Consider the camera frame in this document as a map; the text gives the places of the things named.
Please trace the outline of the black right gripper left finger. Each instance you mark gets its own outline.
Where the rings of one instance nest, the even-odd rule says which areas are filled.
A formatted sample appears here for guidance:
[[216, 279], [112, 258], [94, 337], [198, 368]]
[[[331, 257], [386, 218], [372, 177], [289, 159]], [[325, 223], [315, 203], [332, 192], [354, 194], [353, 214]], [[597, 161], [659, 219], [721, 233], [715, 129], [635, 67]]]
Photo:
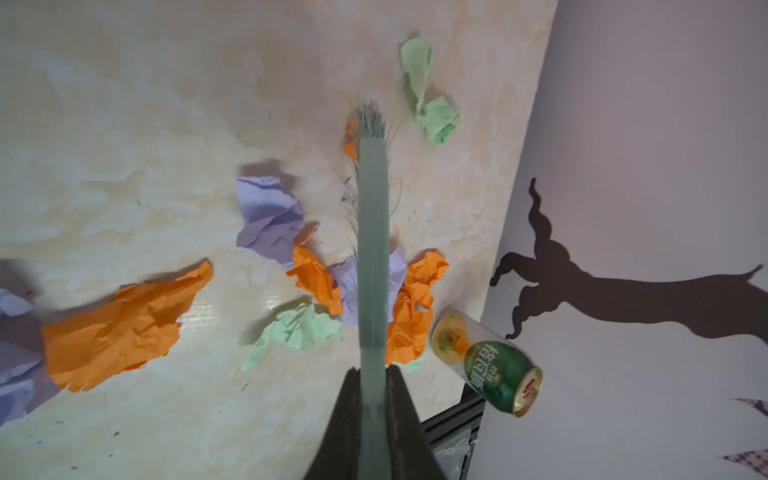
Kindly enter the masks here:
[[362, 400], [360, 371], [345, 375], [325, 434], [305, 480], [358, 478]]

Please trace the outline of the purple paper near can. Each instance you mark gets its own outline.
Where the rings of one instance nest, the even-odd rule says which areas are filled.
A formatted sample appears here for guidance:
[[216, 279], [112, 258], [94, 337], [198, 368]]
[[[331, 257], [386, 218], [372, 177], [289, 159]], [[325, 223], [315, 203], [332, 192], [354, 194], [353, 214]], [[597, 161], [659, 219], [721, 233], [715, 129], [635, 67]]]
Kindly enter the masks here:
[[244, 226], [236, 246], [293, 268], [293, 247], [306, 222], [299, 202], [277, 176], [239, 177], [236, 194]]

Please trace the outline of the purple crumpled paper centre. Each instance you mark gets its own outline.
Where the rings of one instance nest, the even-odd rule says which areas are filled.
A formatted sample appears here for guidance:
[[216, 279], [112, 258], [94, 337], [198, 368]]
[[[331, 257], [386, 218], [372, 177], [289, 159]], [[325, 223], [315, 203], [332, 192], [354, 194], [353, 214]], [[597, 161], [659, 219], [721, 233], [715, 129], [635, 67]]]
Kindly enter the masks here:
[[33, 304], [1, 290], [1, 425], [21, 419], [60, 392], [46, 370]]

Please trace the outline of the small orange paper scrap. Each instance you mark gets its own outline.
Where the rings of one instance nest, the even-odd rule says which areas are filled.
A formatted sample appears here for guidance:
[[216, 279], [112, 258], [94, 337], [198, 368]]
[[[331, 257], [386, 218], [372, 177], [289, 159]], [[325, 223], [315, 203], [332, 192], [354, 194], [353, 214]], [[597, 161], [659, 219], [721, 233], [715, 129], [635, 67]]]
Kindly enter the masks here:
[[343, 151], [344, 151], [344, 154], [355, 163], [359, 161], [359, 155], [357, 151], [358, 141], [359, 141], [358, 119], [350, 118], [347, 121], [347, 124], [345, 127], [345, 135], [343, 139]]

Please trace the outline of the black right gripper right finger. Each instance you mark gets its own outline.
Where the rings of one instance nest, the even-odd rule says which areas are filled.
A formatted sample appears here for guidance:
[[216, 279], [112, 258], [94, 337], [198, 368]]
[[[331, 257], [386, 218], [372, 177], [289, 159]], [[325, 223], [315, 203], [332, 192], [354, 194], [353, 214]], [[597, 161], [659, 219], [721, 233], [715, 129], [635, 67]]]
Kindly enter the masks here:
[[392, 478], [445, 480], [399, 367], [389, 366], [386, 374], [385, 409]]

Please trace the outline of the green crumpled paper far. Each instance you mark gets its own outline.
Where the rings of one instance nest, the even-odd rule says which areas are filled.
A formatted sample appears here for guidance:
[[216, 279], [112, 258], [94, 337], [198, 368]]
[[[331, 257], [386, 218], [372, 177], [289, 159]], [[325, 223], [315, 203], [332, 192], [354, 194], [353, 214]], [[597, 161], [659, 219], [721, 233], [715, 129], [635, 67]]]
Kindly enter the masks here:
[[400, 64], [415, 119], [426, 139], [439, 146], [458, 129], [460, 111], [442, 95], [426, 100], [432, 54], [431, 46], [419, 37], [407, 40], [400, 47]]

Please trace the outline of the mint green hand broom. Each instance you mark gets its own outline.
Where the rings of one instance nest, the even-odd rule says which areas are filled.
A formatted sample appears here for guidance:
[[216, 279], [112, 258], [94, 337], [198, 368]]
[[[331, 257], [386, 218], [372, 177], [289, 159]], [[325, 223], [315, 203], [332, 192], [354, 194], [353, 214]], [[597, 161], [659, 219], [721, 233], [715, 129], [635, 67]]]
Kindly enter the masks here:
[[356, 270], [360, 367], [352, 369], [359, 406], [347, 433], [347, 479], [394, 479], [391, 383], [400, 375], [386, 363], [390, 289], [390, 201], [387, 126], [375, 100], [355, 108], [358, 123], [355, 170]]

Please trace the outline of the orange paper strip front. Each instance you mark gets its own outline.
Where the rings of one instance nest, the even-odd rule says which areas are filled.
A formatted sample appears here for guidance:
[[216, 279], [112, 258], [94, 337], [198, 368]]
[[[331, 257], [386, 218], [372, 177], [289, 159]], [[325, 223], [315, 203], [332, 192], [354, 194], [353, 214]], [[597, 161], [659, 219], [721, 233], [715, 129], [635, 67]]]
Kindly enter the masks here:
[[341, 316], [341, 289], [319, 257], [306, 247], [317, 229], [316, 222], [308, 223], [294, 238], [292, 266], [286, 275], [295, 277], [296, 286], [310, 292], [319, 304], [327, 308], [331, 316]]

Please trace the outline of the flat orange crumpled paper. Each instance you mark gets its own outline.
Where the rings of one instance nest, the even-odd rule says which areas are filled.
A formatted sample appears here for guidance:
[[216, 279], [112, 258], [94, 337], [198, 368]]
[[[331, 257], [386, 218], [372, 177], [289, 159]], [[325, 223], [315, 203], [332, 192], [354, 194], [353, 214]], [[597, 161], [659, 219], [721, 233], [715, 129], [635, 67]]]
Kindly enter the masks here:
[[180, 339], [180, 317], [213, 275], [204, 261], [172, 281], [129, 285], [98, 308], [44, 326], [47, 373], [62, 389], [88, 391], [167, 355]]

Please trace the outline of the orange paper near can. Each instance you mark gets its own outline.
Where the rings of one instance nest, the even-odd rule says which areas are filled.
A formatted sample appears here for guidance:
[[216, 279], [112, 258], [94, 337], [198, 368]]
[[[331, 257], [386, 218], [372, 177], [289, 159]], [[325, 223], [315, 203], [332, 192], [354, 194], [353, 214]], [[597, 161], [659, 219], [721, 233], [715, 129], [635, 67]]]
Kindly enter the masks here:
[[427, 250], [407, 266], [395, 299], [393, 321], [388, 326], [387, 365], [409, 364], [422, 356], [434, 318], [432, 288], [449, 266], [438, 250]]

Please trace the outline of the green paper front cluster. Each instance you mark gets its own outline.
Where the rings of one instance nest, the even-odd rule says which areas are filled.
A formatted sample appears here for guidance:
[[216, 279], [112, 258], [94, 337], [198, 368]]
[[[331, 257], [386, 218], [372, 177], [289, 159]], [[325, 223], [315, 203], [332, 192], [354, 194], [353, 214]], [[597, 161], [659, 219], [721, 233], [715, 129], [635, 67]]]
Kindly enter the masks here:
[[331, 315], [319, 311], [314, 304], [301, 303], [278, 313], [264, 328], [241, 363], [240, 371], [255, 368], [272, 343], [306, 351], [319, 342], [342, 337], [341, 324]]

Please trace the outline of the purple paper front cluster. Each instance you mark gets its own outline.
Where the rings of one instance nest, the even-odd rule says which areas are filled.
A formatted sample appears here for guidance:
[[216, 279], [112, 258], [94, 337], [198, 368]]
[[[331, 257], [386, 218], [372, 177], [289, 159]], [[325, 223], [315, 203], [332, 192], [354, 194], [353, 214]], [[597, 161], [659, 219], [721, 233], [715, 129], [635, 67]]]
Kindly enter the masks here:
[[[394, 321], [394, 306], [398, 293], [402, 288], [406, 273], [407, 262], [403, 252], [397, 248], [389, 256], [389, 288], [388, 288], [388, 322]], [[348, 257], [343, 263], [329, 270], [337, 287], [340, 289], [342, 305], [341, 321], [349, 325], [358, 323], [358, 275], [356, 256]]]

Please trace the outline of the green beverage can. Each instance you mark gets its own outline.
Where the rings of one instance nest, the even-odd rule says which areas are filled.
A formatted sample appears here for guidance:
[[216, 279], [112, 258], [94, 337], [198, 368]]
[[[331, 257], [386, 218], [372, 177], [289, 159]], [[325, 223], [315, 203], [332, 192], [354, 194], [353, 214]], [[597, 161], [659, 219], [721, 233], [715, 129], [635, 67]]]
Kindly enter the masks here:
[[543, 371], [478, 321], [448, 311], [436, 320], [429, 341], [435, 356], [495, 409], [520, 418], [533, 406]]

